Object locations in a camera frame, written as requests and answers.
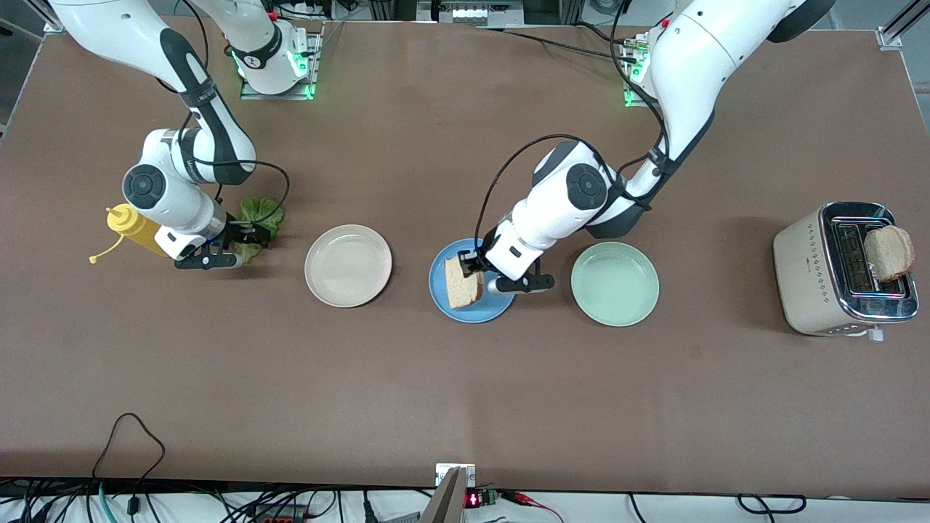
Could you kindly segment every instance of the yellow squeeze bottle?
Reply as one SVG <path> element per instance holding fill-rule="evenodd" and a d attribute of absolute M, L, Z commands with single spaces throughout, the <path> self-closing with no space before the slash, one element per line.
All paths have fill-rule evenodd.
<path fill-rule="evenodd" d="M 167 254 L 155 242 L 155 233 L 159 229 L 158 223 L 142 216 L 129 204 L 120 204 L 114 208 L 107 208 L 107 212 L 109 213 L 107 215 L 107 226 L 119 235 L 119 239 L 116 240 L 112 247 L 97 256 L 91 256 L 89 258 L 91 263 L 97 263 L 97 258 L 115 249 L 123 242 L 123 238 L 129 238 L 151 252 L 167 258 Z"/>

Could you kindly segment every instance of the brown table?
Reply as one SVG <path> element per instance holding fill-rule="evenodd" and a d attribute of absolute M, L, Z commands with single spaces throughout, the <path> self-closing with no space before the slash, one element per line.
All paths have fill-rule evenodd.
<path fill-rule="evenodd" d="M 171 23 L 200 47 L 193 20 Z M 930 140 L 901 58 L 872 33 L 765 44 L 727 82 L 710 133 L 624 239 L 656 265 L 658 307 L 610 329 L 571 297 L 587 234 L 545 256 L 557 289 L 488 324 L 449 320 L 426 285 L 525 142 L 577 133 L 618 165 L 655 139 L 607 60 L 350 23 L 317 100 L 240 101 L 208 29 L 220 90 L 293 178 L 282 235 L 238 271 L 179 272 L 131 244 L 87 263 L 114 240 L 103 208 L 143 137 L 184 112 L 151 77 L 49 36 L 0 148 L 4 474 L 85 476 L 134 410 L 167 445 L 161 477 L 429 485 L 436 462 L 460 461 L 523 489 L 930 493 L 926 315 L 881 345 L 801 336 L 772 264 L 775 234 L 830 200 L 885 203 L 927 249 Z M 487 227 L 554 145 L 504 175 Z M 281 189 L 261 171 L 227 204 Z M 303 277 L 311 242 L 342 223 L 378 230 L 395 263 L 351 310 Z M 138 476 L 154 455 L 125 428 L 104 474 Z"/>

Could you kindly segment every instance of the bread slice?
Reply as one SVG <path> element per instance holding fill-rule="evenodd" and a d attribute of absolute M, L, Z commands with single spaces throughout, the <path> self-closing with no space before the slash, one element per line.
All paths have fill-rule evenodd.
<path fill-rule="evenodd" d="M 485 295 L 485 273 L 475 273 L 466 278 L 458 258 L 446 259 L 445 292 L 449 296 L 449 307 L 467 307 Z"/>
<path fill-rule="evenodd" d="M 907 274 L 917 260 L 908 232 L 894 225 L 866 234 L 866 261 L 878 281 L 894 281 Z"/>

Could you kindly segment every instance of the green lettuce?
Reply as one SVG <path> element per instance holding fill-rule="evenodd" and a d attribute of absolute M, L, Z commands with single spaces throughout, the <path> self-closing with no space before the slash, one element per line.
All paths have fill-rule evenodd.
<path fill-rule="evenodd" d="M 278 205 L 277 202 L 270 198 L 264 196 L 250 196 L 248 198 L 243 198 L 242 203 L 239 204 L 239 215 L 236 216 L 238 221 L 254 221 L 268 216 L 269 212 Z M 272 238 L 278 235 L 278 227 L 281 225 L 281 220 L 285 218 L 285 210 L 279 208 L 269 216 L 266 220 L 259 223 L 262 227 L 268 229 L 272 233 Z M 235 251 L 237 254 L 242 256 L 243 262 L 248 262 L 256 254 L 259 254 L 261 251 L 260 245 L 252 244 L 236 244 Z"/>

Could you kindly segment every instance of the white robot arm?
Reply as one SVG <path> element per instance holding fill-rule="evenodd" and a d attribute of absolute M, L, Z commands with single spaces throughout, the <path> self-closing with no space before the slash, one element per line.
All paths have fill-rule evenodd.
<path fill-rule="evenodd" d="M 225 30 L 237 56 L 254 66 L 247 70 L 256 90 L 281 92 L 300 80 L 289 66 L 290 24 L 272 23 L 259 4 L 248 0 L 196 3 Z M 160 78 L 178 91 L 200 126 L 149 133 L 138 164 L 123 179 L 126 201 L 162 225 L 155 240 L 175 265 L 236 267 L 241 259 L 228 252 L 232 242 L 267 246 L 266 230 L 232 224 L 219 203 L 197 187 L 244 182 L 255 168 L 249 160 L 256 156 L 252 141 L 188 41 L 165 25 L 147 0 L 52 0 L 51 4 L 82 47 Z M 219 253 L 210 252 L 210 244 Z M 203 254 L 194 257 L 199 248 Z"/>
<path fill-rule="evenodd" d="M 793 38 L 816 23 L 832 3 L 693 0 L 682 6 L 679 2 L 668 26 L 647 34 L 646 41 L 653 42 L 651 57 L 638 82 L 661 107 L 664 140 L 649 151 L 629 181 L 601 164 L 586 144 L 560 143 L 534 171 L 529 195 L 501 219 L 477 251 L 459 253 L 465 274 L 492 270 L 510 280 L 495 280 L 489 288 L 492 292 L 538 291 L 551 287 L 551 276 L 527 271 L 556 240 L 581 228 L 596 238 L 625 235 L 704 136 L 727 78 L 766 37 Z"/>

